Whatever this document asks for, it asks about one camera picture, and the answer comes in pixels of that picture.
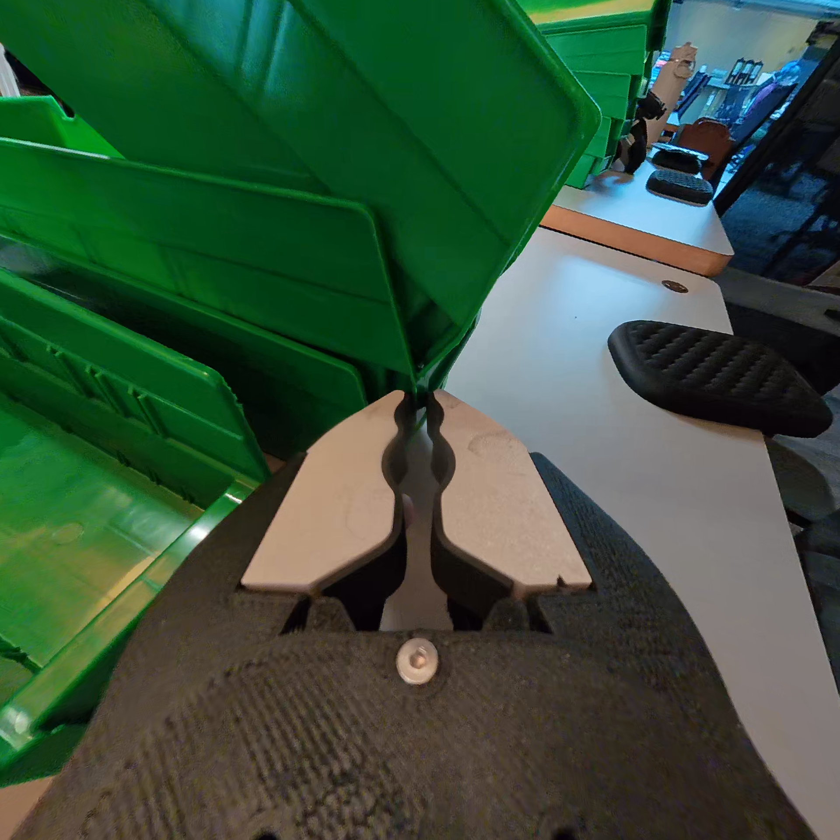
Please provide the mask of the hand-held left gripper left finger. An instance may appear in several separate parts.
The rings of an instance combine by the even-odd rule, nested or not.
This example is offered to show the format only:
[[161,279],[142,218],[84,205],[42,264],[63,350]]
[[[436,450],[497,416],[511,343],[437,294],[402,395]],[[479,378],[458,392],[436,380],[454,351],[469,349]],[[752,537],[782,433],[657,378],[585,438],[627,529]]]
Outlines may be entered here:
[[376,631],[406,573],[408,394],[392,391],[312,444],[243,576],[249,592],[331,597]]

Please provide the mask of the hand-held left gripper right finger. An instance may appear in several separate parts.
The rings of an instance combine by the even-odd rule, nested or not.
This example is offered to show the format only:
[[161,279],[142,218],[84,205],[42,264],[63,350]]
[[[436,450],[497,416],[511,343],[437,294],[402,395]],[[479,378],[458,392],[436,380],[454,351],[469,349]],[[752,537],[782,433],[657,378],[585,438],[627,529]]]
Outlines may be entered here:
[[581,551],[526,445],[444,390],[427,398],[434,497],[430,562],[457,629],[498,603],[593,587]]

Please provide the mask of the wood-edged white desk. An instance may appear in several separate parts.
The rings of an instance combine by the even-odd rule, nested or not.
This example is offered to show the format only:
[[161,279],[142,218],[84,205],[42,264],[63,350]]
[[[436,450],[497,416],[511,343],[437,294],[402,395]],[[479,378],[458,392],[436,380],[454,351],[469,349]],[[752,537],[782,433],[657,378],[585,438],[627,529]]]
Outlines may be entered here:
[[565,185],[540,226],[694,275],[717,277],[734,251],[714,206],[651,193],[647,181],[655,170],[645,162],[632,175],[606,170],[585,188]]

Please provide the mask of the stack of green bins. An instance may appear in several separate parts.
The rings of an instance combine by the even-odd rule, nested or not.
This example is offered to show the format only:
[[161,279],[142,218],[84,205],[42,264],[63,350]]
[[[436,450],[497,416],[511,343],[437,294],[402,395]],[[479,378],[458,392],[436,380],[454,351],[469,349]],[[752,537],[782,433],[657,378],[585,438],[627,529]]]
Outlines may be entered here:
[[671,1],[520,1],[549,46],[601,111],[600,127],[566,182],[584,188],[609,168],[631,132]]

